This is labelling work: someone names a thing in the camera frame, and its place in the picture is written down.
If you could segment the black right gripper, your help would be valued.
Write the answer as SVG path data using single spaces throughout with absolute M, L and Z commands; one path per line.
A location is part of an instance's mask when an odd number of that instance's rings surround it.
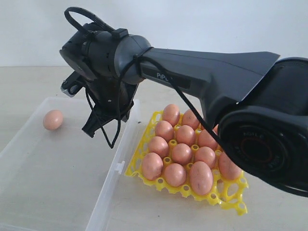
M 82 127 L 84 133 L 93 138 L 98 129 L 117 118 L 117 108 L 120 108 L 121 120 L 127 122 L 138 84 L 118 82 L 113 77 L 92 80 L 85 77 L 84 83 L 94 101 L 93 111 Z

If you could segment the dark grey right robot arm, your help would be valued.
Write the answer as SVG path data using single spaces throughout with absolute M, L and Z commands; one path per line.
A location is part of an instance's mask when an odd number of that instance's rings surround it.
M 151 80 L 199 99 L 200 122 L 247 173 L 288 193 L 308 194 L 308 61 L 271 52 L 158 49 L 126 29 L 79 26 L 60 49 L 73 68 L 61 89 L 94 101 L 83 131 L 126 121 L 138 85 Z

